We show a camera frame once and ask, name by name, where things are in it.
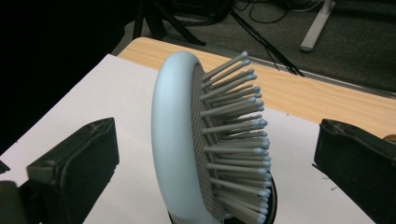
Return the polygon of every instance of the white hairbrush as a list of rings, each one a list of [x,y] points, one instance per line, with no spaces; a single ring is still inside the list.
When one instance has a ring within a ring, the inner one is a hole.
[[[177,224],[273,223],[267,122],[243,52],[206,73],[195,55],[172,53],[157,77],[151,112],[155,172]]]

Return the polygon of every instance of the cable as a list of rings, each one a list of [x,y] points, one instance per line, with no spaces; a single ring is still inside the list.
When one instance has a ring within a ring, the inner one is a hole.
[[[295,9],[293,9],[293,11],[297,11],[297,12],[306,12],[306,11],[309,11],[309,10],[311,10],[311,9],[313,9],[313,8],[315,8],[315,7],[317,7],[320,3],[323,3],[324,2],[324,0],[320,0],[320,1],[318,1],[316,4],[314,4],[312,7],[309,7],[309,8],[306,8],[306,9],[297,9],[297,8],[295,8]]]
[[[251,35],[254,39],[256,39],[259,43],[261,43],[265,47],[265,50],[269,54],[269,56],[270,56],[271,60],[273,61],[273,63],[274,63],[274,65],[275,65],[277,70],[279,70],[279,68],[276,65],[276,61],[272,57],[272,54],[274,54],[274,56],[286,66],[286,68],[289,70],[290,73],[292,73],[294,75],[299,75],[299,76],[302,76],[302,77],[304,76],[303,73],[296,66],[294,66],[294,64],[292,64],[281,52],[279,52],[279,50],[277,50],[264,37],[262,37],[259,34],[259,32],[257,32],[256,29],[254,29],[246,21],[244,21],[237,13],[235,13],[232,10],[230,14],[247,31],[247,33],[249,35]]]
[[[247,3],[243,8],[239,8],[239,7],[236,6],[236,2],[238,2],[238,0],[235,0],[235,1],[233,2],[233,7],[236,8],[237,10],[239,10],[239,11],[245,11],[245,9],[247,9],[248,6],[249,6],[250,3],[251,3],[250,0],[248,0],[248,1],[239,1],[239,2],[246,2],[246,3]]]
[[[253,16],[252,16],[252,11],[253,11],[253,8],[256,6],[256,4],[258,4],[258,3],[272,3],[272,2],[273,2],[273,1],[271,1],[271,0],[267,0],[267,1],[262,1],[262,2],[256,2],[256,3],[254,3],[254,4],[251,6],[251,8],[250,8],[250,10],[249,10],[249,12],[248,12],[248,15],[249,15],[250,19],[253,20],[253,21],[255,21],[255,22],[258,22],[258,23],[266,23],[266,24],[274,23],[274,22],[277,22],[277,21],[282,20],[282,19],[286,16],[286,14],[288,13],[288,11],[289,11],[287,8],[285,8],[285,11],[283,12],[283,14],[282,14],[278,19],[275,19],[275,20],[273,20],[273,21],[259,21],[259,20],[256,20],[256,19],[253,18]]]

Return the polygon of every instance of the gray carpet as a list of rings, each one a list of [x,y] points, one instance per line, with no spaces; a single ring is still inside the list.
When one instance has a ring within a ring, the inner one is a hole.
[[[242,8],[246,2],[236,2]],[[249,17],[249,4],[245,10],[234,9],[268,42],[305,74],[327,77],[352,88],[396,96],[396,4],[394,1],[337,1],[314,50],[302,52],[299,47],[321,3],[310,10],[288,10],[277,22],[258,23]],[[256,4],[251,17],[257,21],[273,21],[282,16],[284,9],[277,5]],[[181,21],[189,18],[177,17]],[[166,21],[168,36],[164,41],[181,38],[180,33]],[[117,55],[132,41],[133,22],[126,26],[126,35],[113,51]],[[246,50],[254,58],[271,62],[264,46],[251,37],[231,16],[207,26],[187,26],[206,47],[198,49],[223,49],[235,52]],[[143,36],[150,37],[145,24]],[[176,41],[191,46],[186,41]]]

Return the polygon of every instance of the black cable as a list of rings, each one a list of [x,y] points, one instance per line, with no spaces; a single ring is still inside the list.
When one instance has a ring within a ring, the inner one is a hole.
[[[250,5],[251,0],[244,1],[244,2],[246,2],[247,4],[246,4],[243,8],[237,7],[235,2],[238,2],[238,0],[235,0],[235,1],[233,2],[233,7],[234,7],[234,8],[236,8],[236,9],[239,10],[239,11],[245,11],[245,9],[247,9],[248,6]]]
[[[256,39],[259,43],[261,43],[266,51],[268,52],[271,60],[274,62],[276,66],[276,62],[274,58],[272,57],[271,53],[274,54],[274,56],[279,59],[289,70],[290,73],[294,75],[300,75],[304,76],[300,70],[294,66],[279,50],[277,50],[271,43],[269,43],[264,37],[260,35],[259,32],[257,32],[256,29],[254,29],[251,25],[249,25],[246,21],[244,21],[238,14],[236,14],[234,11],[231,11],[231,15],[235,18],[235,20],[247,31],[249,35],[251,35],[254,39]]]
[[[251,6],[248,15],[249,15],[249,17],[250,17],[251,20],[253,20],[253,21],[255,21],[255,22],[258,22],[258,23],[264,23],[264,24],[275,23],[275,22],[277,22],[277,21],[281,21],[281,20],[286,16],[286,14],[288,14],[288,12],[289,12],[290,10],[295,10],[295,9],[299,9],[299,8],[305,7],[305,6],[307,6],[307,5],[308,5],[309,3],[311,3],[311,2],[312,2],[312,0],[307,0],[306,2],[304,2],[303,4],[300,4],[300,5],[297,6],[297,7],[292,7],[292,6],[290,5],[290,1],[289,1],[289,0],[287,0],[286,2],[279,1],[279,0],[264,0],[264,1],[257,1],[257,2],[255,2],[255,3]],[[254,8],[258,3],[262,3],[262,4],[264,4],[264,3],[265,3],[265,4],[273,3],[273,4],[275,4],[276,6],[279,6],[280,8],[283,8],[283,9],[284,9],[284,12],[283,12],[283,14],[282,14],[279,18],[277,18],[277,19],[275,19],[275,20],[273,20],[273,21],[259,21],[259,20],[253,18],[253,13],[252,13],[253,8]]]
[[[289,11],[289,9],[288,8],[284,8],[284,12],[283,12],[283,14],[278,18],[278,19],[275,19],[275,20],[273,20],[273,21],[259,21],[259,20],[256,20],[256,19],[254,19],[253,18],[253,16],[252,16],[252,11],[253,11],[253,8],[258,4],[258,3],[272,3],[273,1],[271,1],[271,0],[267,0],[267,1],[264,1],[264,2],[257,2],[257,3],[254,3],[252,6],[251,6],[251,8],[250,8],[250,10],[249,10],[249,12],[248,12],[248,15],[249,15],[249,17],[250,17],[250,19],[251,20],[253,20],[253,21],[255,21],[255,22],[258,22],[258,23],[266,23],[266,24],[269,24],[269,23],[274,23],[274,22],[277,22],[277,21],[280,21],[280,20],[282,20],[285,16],[286,16],[286,14],[288,14],[288,11]]]

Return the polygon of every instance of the metal stand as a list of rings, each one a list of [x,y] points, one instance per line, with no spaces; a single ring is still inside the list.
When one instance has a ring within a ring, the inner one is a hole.
[[[317,43],[318,37],[326,24],[327,19],[334,8],[335,2],[333,0],[325,0],[320,12],[315,18],[314,22],[309,28],[308,33],[305,36],[303,43],[300,46],[300,50],[304,52],[310,52],[314,49],[315,44]]]
[[[204,46],[205,42],[197,39],[157,0],[141,0],[134,22],[133,39],[142,35],[143,20],[146,19],[148,28],[155,39],[162,40],[166,36],[163,19],[169,21],[190,43]]]

